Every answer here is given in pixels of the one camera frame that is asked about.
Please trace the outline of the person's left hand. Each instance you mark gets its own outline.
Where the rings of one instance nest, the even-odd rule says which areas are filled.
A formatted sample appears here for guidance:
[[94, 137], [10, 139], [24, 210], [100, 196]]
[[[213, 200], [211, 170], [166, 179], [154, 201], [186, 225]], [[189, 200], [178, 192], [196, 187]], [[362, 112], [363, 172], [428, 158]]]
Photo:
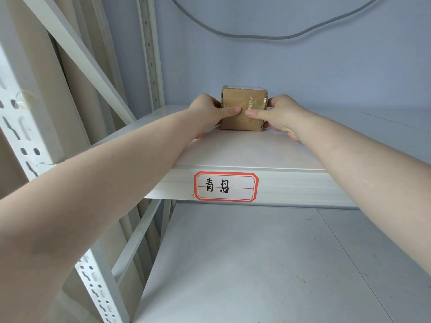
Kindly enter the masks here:
[[220, 124], [223, 119], [219, 117], [220, 108], [221, 103], [209, 94], [203, 93], [194, 99], [187, 113], [193, 117], [192, 120], [198, 127], [195, 139], [199, 139], [207, 129]]

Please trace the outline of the person's right hand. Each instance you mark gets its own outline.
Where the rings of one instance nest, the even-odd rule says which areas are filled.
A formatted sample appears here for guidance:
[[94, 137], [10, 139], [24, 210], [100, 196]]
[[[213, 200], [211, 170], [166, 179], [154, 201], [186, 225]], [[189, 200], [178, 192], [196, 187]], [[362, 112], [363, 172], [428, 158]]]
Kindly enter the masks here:
[[307, 120], [314, 115], [313, 112], [302, 107], [288, 95], [279, 95], [270, 98], [267, 102], [266, 110], [272, 111], [273, 119], [269, 122], [261, 120], [263, 123], [262, 127], [272, 127], [275, 130], [286, 132], [295, 142], [299, 142], [299, 135], [297, 132], [303, 128]]

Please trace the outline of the small brown cardboard box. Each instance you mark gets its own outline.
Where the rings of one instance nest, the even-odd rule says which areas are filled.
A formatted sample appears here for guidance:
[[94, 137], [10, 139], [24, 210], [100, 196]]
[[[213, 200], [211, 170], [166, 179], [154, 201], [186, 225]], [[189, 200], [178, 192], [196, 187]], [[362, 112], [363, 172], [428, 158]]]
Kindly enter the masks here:
[[240, 107], [241, 112], [220, 121], [222, 130], [262, 131], [263, 120], [248, 117], [247, 110], [265, 110], [268, 104], [268, 92], [260, 87], [223, 86], [220, 103], [222, 108]]

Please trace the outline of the person's right forearm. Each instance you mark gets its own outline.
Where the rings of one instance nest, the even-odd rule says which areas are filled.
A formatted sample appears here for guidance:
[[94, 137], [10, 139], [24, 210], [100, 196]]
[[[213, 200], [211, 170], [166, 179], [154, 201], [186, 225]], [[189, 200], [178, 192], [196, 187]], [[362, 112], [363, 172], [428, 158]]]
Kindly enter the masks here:
[[342, 190], [431, 276], [431, 165], [307, 110], [292, 116]]

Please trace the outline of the person's left forearm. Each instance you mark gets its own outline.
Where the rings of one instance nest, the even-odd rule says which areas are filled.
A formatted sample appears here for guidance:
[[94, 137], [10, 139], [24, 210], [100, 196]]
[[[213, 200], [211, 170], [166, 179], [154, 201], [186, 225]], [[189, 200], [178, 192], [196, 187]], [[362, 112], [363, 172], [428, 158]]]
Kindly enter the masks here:
[[171, 114], [60, 163], [0, 200], [0, 323], [44, 322], [79, 259], [202, 130], [191, 109]]

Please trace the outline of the red-bordered white label sticker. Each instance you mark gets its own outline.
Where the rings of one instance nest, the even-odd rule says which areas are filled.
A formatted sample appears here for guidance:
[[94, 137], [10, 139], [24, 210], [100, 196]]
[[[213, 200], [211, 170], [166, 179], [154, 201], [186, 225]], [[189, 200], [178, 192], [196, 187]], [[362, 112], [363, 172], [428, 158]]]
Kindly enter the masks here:
[[199, 171], [194, 175], [194, 197], [199, 201], [251, 203], [259, 178], [255, 173]]

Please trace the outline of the white metal shelving rack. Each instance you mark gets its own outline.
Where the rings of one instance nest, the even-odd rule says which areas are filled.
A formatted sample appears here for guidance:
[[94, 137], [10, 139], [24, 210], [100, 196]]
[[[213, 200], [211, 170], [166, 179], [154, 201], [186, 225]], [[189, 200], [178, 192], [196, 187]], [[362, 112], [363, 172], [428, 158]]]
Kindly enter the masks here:
[[[0, 127], [28, 179], [89, 146], [48, 31], [0, 0]], [[77, 271], [106, 323], [431, 323], [431, 278], [352, 208], [323, 172], [261, 171], [254, 205], [180, 202], [129, 314], [96, 243]]]

